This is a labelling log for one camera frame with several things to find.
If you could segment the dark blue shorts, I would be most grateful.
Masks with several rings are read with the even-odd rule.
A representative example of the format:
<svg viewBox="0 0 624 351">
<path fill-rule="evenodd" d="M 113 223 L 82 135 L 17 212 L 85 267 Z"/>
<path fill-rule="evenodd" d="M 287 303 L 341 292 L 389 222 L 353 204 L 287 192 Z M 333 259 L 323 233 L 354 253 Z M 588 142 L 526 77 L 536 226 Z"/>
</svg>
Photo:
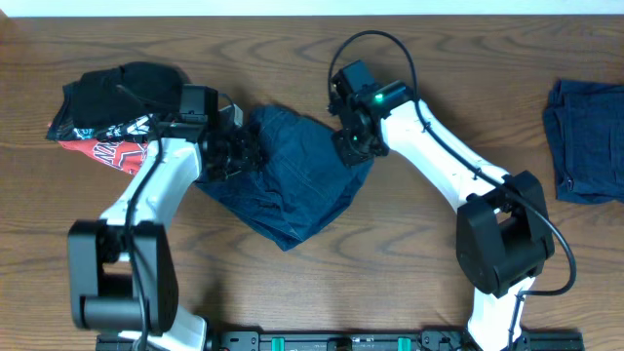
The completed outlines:
<svg viewBox="0 0 624 351">
<path fill-rule="evenodd" d="M 197 182 L 251 229 L 288 251 L 321 232 L 353 202 L 373 161 L 346 167 L 333 130 L 279 105 L 251 112 L 265 161 L 256 172 Z"/>
</svg>

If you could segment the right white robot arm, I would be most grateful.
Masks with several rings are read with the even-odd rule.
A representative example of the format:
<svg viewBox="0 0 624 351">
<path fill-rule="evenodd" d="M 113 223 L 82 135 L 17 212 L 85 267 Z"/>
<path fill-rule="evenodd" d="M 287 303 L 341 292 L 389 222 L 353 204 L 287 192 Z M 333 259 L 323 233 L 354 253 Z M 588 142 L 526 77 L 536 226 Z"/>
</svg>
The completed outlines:
<svg viewBox="0 0 624 351">
<path fill-rule="evenodd" d="M 330 83 L 333 136 L 343 163 L 355 166 L 395 151 L 456 214 L 455 254 L 474 286 L 467 331 L 481 350 L 510 350 L 521 337 L 524 298 L 555 252 L 543 188 L 529 172 L 511 175 L 471 150 L 405 83 Z"/>
</svg>

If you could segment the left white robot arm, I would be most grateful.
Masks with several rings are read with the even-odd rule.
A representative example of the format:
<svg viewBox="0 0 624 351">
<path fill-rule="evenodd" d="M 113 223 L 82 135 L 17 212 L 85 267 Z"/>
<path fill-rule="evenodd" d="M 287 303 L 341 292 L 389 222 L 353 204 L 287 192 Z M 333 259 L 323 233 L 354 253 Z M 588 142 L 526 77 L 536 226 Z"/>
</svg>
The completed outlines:
<svg viewBox="0 0 624 351">
<path fill-rule="evenodd" d="M 216 350 L 206 319 L 178 302 L 167 232 L 197 180 L 254 171 L 257 133 L 173 123 L 152 132 L 147 156 L 126 190 L 97 219 L 79 219 L 67 236 L 74 325 L 113 332 L 111 350 Z"/>
</svg>

